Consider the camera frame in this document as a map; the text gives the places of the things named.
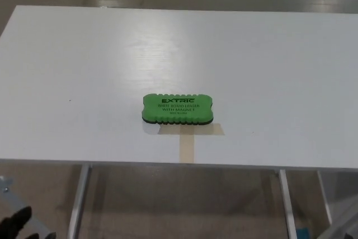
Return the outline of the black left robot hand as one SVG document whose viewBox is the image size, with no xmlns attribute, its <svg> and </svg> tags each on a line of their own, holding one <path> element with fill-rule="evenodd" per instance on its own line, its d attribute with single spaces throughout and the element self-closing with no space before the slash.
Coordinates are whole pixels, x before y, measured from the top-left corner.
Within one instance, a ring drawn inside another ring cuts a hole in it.
<svg viewBox="0 0 358 239">
<path fill-rule="evenodd" d="M 30 206 L 18 210 L 10 217 L 1 220 L 1 238 L 15 239 L 20 231 L 29 222 L 32 217 L 32 208 Z"/>
</svg>

